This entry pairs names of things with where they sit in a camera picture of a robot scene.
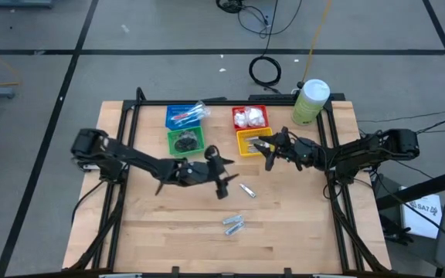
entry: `white object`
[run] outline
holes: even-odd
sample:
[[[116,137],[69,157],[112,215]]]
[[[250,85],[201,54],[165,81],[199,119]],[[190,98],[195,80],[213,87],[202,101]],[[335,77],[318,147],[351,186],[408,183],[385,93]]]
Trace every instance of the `white object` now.
[[[263,111],[256,107],[245,107],[245,115],[248,125],[251,127],[264,127],[266,121],[263,117]]]
[[[310,124],[322,110],[331,95],[331,89],[322,80],[308,80],[303,88],[294,89],[291,93],[300,90],[297,102],[294,105],[291,118],[296,124]]]
[[[234,223],[234,222],[242,222],[243,221],[243,215],[234,215],[229,217],[228,219],[224,219],[222,221],[223,225],[228,225],[230,223]]]
[[[227,229],[224,233],[227,236],[231,236],[232,234],[234,234],[235,232],[238,232],[241,228],[243,228],[245,226],[245,223],[242,222],[238,222],[236,225],[234,225],[233,227]]]
[[[248,194],[248,195],[250,195],[250,197],[252,197],[252,198],[255,198],[256,197],[256,194],[255,194],[255,192],[253,192],[250,188],[248,188],[246,185],[244,185],[244,184],[239,184],[239,186]]]
[[[121,26],[121,28],[123,29],[123,31],[125,32],[125,33],[129,33],[130,32],[130,29],[125,25],[125,24],[123,24],[122,26]]]
[[[246,120],[245,113],[236,113],[234,120],[235,125],[238,127],[244,128],[248,125],[248,120]]]
[[[427,195],[418,200],[407,202],[406,204],[426,216],[428,219],[434,221],[437,225],[440,225],[442,208],[440,207],[439,195]],[[417,215],[405,205],[401,205],[401,225],[403,228],[411,228],[411,230],[408,231],[409,234],[425,236],[431,239],[436,239],[437,233],[439,232],[439,229],[436,226],[426,221],[420,215]]]

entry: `dark object in green container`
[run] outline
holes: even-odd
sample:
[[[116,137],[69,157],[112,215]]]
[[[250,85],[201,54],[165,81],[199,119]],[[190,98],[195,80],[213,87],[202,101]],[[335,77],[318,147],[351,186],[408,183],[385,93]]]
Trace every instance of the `dark object in green container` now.
[[[174,156],[194,154],[203,151],[206,148],[201,127],[190,127],[179,131],[169,131],[168,145],[169,154]],[[183,148],[190,151],[179,151]]]

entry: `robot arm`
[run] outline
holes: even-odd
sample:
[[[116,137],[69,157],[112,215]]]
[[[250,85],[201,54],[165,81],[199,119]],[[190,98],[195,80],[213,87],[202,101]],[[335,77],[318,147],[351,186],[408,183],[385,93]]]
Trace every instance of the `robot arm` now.
[[[133,165],[151,173],[152,177],[160,181],[158,194],[163,185],[177,185],[188,187],[215,181],[217,198],[228,195],[226,189],[230,180],[237,175],[221,179],[219,176],[226,172],[224,165],[234,161],[221,158],[216,146],[209,146],[204,153],[204,162],[188,162],[186,158],[157,159],[123,145],[111,138],[105,131],[96,129],[82,129],[76,136],[71,152],[78,161],[96,164],[100,169],[100,179],[108,182],[119,182],[124,178],[123,170],[127,165]]]
[[[275,158],[294,162],[298,171],[302,166],[321,171],[334,170],[335,178],[343,184],[351,184],[359,170],[388,161],[408,161],[420,155],[416,133],[407,129],[392,129],[367,134],[364,138],[339,147],[321,147],[310,139],[296,137],[283,127],[280,133],[260,136],[272,144],[274,150],[255,144],[266,157],[266,170],[273,167]]]

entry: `black metal frame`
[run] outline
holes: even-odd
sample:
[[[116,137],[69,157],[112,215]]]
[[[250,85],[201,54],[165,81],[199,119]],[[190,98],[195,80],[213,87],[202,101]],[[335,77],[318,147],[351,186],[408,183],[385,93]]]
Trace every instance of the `black metal frame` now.
[[[293,106],[296,101],[297,95],[283,95],[283,96],[273,96],[273,95],[253,95],[249,97],[249,100],[226,100],[225,98],[215,98],[210,100],[204,100],[206,105],[210,106],[245,106],[245,105],[256,105],[256,104],[263,104],[267,106]],[[336,147],[339,145],[339,138],[338,138],[338,132],[335,125],[335,118],[332,110],[331,101],[332,100],[345,100],[345,96],[342,93],[333,93],[331,95],[330,100],[326,103],[324,106],[324,110],[326,111],[326,114],[328,116],[328,123],[330,127],[331,132],[331,138],[332,143]],[[136,100],[124,100],[123,107],[121,110],[121,117],[120,117],[120,123],[118,127],[118,133],[117,133],[117,139],[123,140],[124,137],[124,130],[127,125],[127,115],[130,112],[130,110],[133,110],[133,117],[130,125],[130,135],[128,138],[127,145],[130,147],[133,147],[134,144],[134,136],[136,134],[137,124],[138,124],[138,116],[140,112],[140,108],[142,105],[146,106],[166,106],[166,105],[172,105],[172,104],[194,104],[197,100],[146,100],[144,94],[141,92],[141,89],[137,89],[137,99]],[[321,145],[327,146],[327,138],[325,134],[325,128],[324,128],[324,119],[322,117],[322,114],[320,113],[317,115],[317,124],[318,124],[318,133],[319,138],[321,140]],[[93,262],[92,262],[92,268],[90,270],[64,270],[60,273],[42,273],[42,274],[33,274],[33,275],[26,275],[26,276],[18,276],[18,277],[32,277],[32,278],[40,278],[40,277],[66,277],[66,278],[72,278],[72,277],[97,277],[100,274],[112,274],[114,273],[114,261],[116,258],[116,251],[117,251],[117,241],[119,238],[120,233],[120,227],[121,227],[121,215],[123,213],[123,207],[124,207],[124,199],[126,194],[126,186],[127,186],[127,176],[128,176],[128,167],[125,168],[124,172],[124,180],[119,183],[119,192],[118,192],[118,201],[115,205],[115,210],[118,205],[120,206],[119,209],[119,217],[117,215],[117,212],[114,212],[115,215],[110,215],[110,208],[111,208],[111,202],[114,192],[114,186],[113,184],[109,184],[107,186],[106,195],[104,199],[103,204],[103,211],[101,215],[100,220],[100,236],[94,240],[95,244],[99,243],[98,247],[96,248],[95,254],[93,256]],[[326,176],[326,180],[328,182],[328,189],[329,189],[329,195],[333,196],[336,195],[335,192],[335,179],[332,175]],[[350,270],[348,265],[348,255],[346,253],[346,245],[343,235],[343,229],[346,229],[347,232],[349,232],[350,235],[354,235],[356,232],[355,227],[355,219],[353,216],[352,211],[352,204],[351,199],[349,195],[349,190],[347,186],[343,186],[343,200],[345,203],[345,211],[346,216],[341,216],[340,219],[334,217],[334,224],[335,224],[335,235],[336,235],[336,241],[338,243],[338,251],[339,251],[339,257],[341,260],[341,270],[342,275],[345,276],[356,276],[358,278],[366,278],[366,277],[378,277],[378,278],[393,278],[393,277],[402,277],[402,278],[424,278],[426,276],[417,276],[417,275],[410,275],[410,274],[398,274],[398,273],[390,273],[390,272],[372,272],[372,271],[365,271],[363,266],[363,260],[362,255],[359,252],[360,249],[363,249],[365,256],[367,256],[365,253],[366,246],[361,242],[361,244],[355,246],[352,244],[353,247],[353,254],[355,256],[355,263],[356,263],[356,270]],[[337,211],[338,209],[341,209],[338,200],[336,198],[331,198],[331,209],[334,211]],[[350,224],[350,227],[345,226],[345,220],[347,220],[347,223]],[[102,245],[103,240],[106,236],[106,234],[109,232],[106,229],[110,229],[110,227],[113,226],[113,232],[111,236],[111,244],[110,249],[108,252],[107,257],[107,268],[99,268],[100,265],[100,259],[102,255]],[[173,266],[172,271],[170,273],[137,273],[137,277],[143,277],[143,278],[199,278],[199,277],[213,277],[213,278],[237,278],[237,277],[248,277],[248,278],[293,278],[293,277],[317,277],[317,275],[314,274],[293,274],[291,272],[290,268],[284,268],[283,274],[238,274],[238,273],[180,273],[180,269],[178,266]]]
[[[283,95],[283,96],[273,96],[273,95],[254,95],[249,97],[249,100],[222,100],[222,99],[211,99],[211,100],[205,100],[204,103],[209,106],[246,106],[246,105],[257,105],[257,104],[263,104],[267,106],[293,106],[295,103],[297,95]],[[331,100],[345,100],[345,96],[342,93],[333,93],[331,95],[330,101],[325,106],[325,111],[328,115],[328,123],[330,127],[331,132],[331,138],[333,140],[333,145],[336,147],[339,145],[339,139],[338,139],[338,132],[335,126],[335,118],[332,110]],[[120,117],[120,123],[117,133],[117,139],[123,140],[124,136],[124,129],[127,124],[127,114],[128,112],[133,109],[133,117],[131,122],[131,128],[130,128],[130,137],[128,138],[128,146],[132,147],[134,143],[134,135],[136,133],[137,128],[137,122],[138,122],[138,114],[140,110],[140,106],[164,106],[164,105],[172,105],[172,104],[194,104],[197,100],[146,100],[143,93],[141,93],[141,90],[137,90],[137,99],[136,100],[125,100],[123,103],[123,107],[121,110],[121,117]],[[317,116],[317,124],[318,124],[318,132],[321,139],[321,145],[327,146],[327,138],[325,135],[325,127],[324,127],[324,120],[322,118],[322,115],[319,114]],[[102,229],[104,227],[105,222],[107,221],[111,202],[113,198],[113,191],[114,191],[113,184],[107,185],[106,195],[104,199],[103,204],[103,211],[101,214],[100,219],[100,227],[99,229]],[[118,194],[125,194],[126,192],[126,186],[127,186],[127,172],[126,172],[126,178],[124,182],[119,184],[120,187],[120,193]],[[350,224],[355,227],[355,219],[353,216],[353,210],[352,210],[352,202],[349,195],[348,187],[343,188],[343,200],[345,203],[345,211],[346,215],[348,216],[348,220]],[[335,195],[334,187],[329,186],[330,194]],[[336,199],[331,199],[331,205],[335,205],[335,202],[338,202]],[[339,221],[334,218],[335,223],[335,234],[336,234],[336,241],[338,242],[338,251],[340,255],[341,260],[341,269],[344,272],[349,270],[349,264],[348,264],[348,255],[346,253],[346,245],[345,245],[345,239],[342,231],[342,227],[339,223]],[[108,252],[107,257],[107,268],[109,270],[114,269],[114,261],[116,258],[116,250],[117,250],[117,241],[119,237],[121,227],[121,217],[116,221],[113,227],[113,232],[111,236],[111,242],[110,242],[110,249]],[[356,269],[363,271],[363,260],[362,256],[360,255],[360,252],[358,249],[353,246],[353,252],[355,255],[355,263],[356,263]],[[96,254],[93,258],[93,264],[92,269],[99,268],[100,265],[100,259],[102,256],[102,243],[100,244],[99,248],[96,251]]]

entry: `wooden tabletop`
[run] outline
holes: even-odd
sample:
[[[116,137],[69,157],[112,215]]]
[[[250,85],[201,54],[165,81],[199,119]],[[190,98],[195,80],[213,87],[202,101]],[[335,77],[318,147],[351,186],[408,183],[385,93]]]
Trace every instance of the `wooden tabletop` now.
[[[104,102],[97,128],[115,137],[122,102]],[[359,138],[351,102],[333,102],[341,144]],[[239,155],[231,107],[211,107],[202,121],[206,145],[214,144],[239,173],[228,187],[229,197],[218,200],[213,183],[180,188],[166,185],[155,196],[158,181],[146,171],[131,168],[118,240],[114,271],[169,273],[180,266],[183,273],[341,273],[331,204],[322,195],[323,172],[314,168],[297,171],[293,164],[276,160],[273,170],[264,170],[264,158]],[[290,118],[292,107],[267,107],[273,132],[287,126],[300,137],[320,142],[317,124],[297,126]],[[134,147],[156,158],[169,158],[166,107],[142,106]],[[326,130],[327,116],[324,118]],[[202,154],[189,157],[204,161]],[[369,183],[369,176],[356,177]],[[98,183],[98,173],[85,174],[81,195]],[[244,183],[255,193],[248,196]],[[75,263],[96,236],[106,186],[78,209],[63,267]],[[372,189],[360,182],[349,185],[358,234],[379,261],[390,268]],[[246,227],[226,236],[222,220],[242,214]],[[354,269],[347,234],[350,268]],[[109,238],[104,245],[105,266]]]

